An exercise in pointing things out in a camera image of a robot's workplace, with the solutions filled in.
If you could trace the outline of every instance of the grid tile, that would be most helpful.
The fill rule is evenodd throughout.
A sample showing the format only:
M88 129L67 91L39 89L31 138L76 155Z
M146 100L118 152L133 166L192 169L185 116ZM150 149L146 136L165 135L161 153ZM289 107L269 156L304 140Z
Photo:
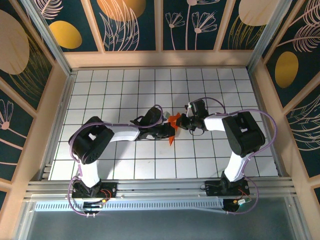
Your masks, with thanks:
M258 109L251 82L243 69L79 71L50 178L67 180L77 173L78 167L69 155L68 140L92 116L97 115L111 123L129 123L137 116L144 116L155 103L171 115L182 114L186 113L185 105L189 101L205 96L220 101L227 112ZM210 114L223 112L219 103L211 99L205 102ZM252 115L265 132L260 114L254 112ZM98 160L98 174L102 179L220 177L230 155L225 132L206 131L202 134L197 129L191 135L179 128L171 146L168 139L111 142ZM69 164L66 171L61 171L63 163ZM271 150L268 148L257 154L245 173L248 176L277 176Z

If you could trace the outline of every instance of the flower illustration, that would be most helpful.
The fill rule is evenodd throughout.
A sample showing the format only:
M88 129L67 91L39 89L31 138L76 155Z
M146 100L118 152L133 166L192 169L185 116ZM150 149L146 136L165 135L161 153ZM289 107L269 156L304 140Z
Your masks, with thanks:
M186 2L189 4L189 6L215 4L219 1L220 0L186 0Z
M14 104L10 101L0 99L0 129L7 130L10 126L12 113L14 112Z
M179 12L179 13L175 12L172 15L171 15L170 12L168 12L168 13L165 14L165 19L166 19L167 23L169 24L173 50L176 50L176 46L175 46L175 42L174 42L174 36L172 34L172 29L184 26L186 24L186 22L182 20L183 17L181 15L181 12Z
M198 34L208 33L217 30L217 24L214 24L216 21L215 13L202 13L201 17L199 17L199 12L192 13L192 23L195 32L195 43L194 50L197 50L197 39Z
M190 8L195 5L205 5L205 4L216 4L220 2L220 0L186 0L188 3L188 12L186 15L186 28L185 28L185 50L188 50L188 26L189 26L189 16L190 16Z

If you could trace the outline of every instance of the orange object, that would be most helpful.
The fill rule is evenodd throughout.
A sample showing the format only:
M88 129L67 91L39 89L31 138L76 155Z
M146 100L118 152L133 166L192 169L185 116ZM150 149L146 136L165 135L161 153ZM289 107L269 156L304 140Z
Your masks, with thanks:
M178 112L177 115L175 115L175 116L170 116L170 117L168 118L168 123L170 123L171 126L174 127L175 133L177 133L177 131L178 131L178 126L176 125L176 123L177 123L177 119L180 118L180 117L181 117L181 115L180 115L180 113ZM170 144L170 146L172 145L172 143L174 142L174 140L175 140L175 136L170 136L170 137L169 137L169 144Z

